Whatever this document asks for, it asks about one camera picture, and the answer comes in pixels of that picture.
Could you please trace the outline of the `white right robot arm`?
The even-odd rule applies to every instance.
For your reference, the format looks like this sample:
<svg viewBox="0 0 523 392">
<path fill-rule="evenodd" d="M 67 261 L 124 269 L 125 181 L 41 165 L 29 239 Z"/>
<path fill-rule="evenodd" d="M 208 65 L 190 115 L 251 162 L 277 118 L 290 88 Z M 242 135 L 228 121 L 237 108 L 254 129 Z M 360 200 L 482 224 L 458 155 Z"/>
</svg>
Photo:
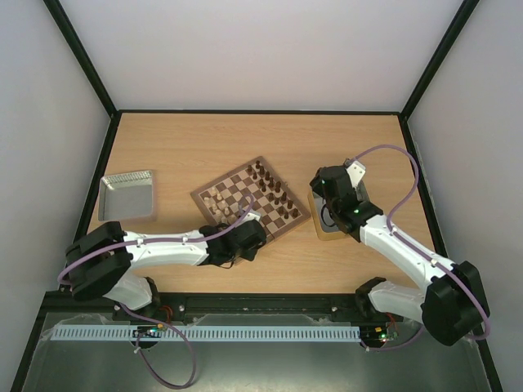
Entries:
<svg viewBox="0 0 523 392">
<path fill-rule="evenodd" d="M 372 248 L 399 267 L 416 285 L 398 286 L 373 278 L 355 292 L 358 314 L 368 320 L 391 313 L 420 323 L 443 345 L 466 337 L 483 340 L 489 332 L 489 307 L 478 269 L 430 251 L 391 222 L 382 209 L 358 194 L 365 169 L 321 167 L 310 182 L 337 231 Z"/>
</svg>

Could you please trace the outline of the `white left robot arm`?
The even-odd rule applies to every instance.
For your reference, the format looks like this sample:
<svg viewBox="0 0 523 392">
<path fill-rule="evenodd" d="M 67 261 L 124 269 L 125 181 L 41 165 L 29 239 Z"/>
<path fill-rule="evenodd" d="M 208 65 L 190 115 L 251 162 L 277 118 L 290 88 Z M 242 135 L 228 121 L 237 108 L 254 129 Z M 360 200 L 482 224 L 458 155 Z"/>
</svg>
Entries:
<svg viewBox="0 0 523 392">
<path fill-rule="evenodd" d="M 77 301 L 104 297 L 141 310 L 153 303 L 155 286 L 135 270 L 165 265 L 220 267 L 238 258 L 251 261 L 265 244 L 266 232 L 258 220 L 164 235 L 124 231 L 119 222 L 110 221 L 66 249 L 67 264 L 58 282 L 69 285 Z"/>
</svg>

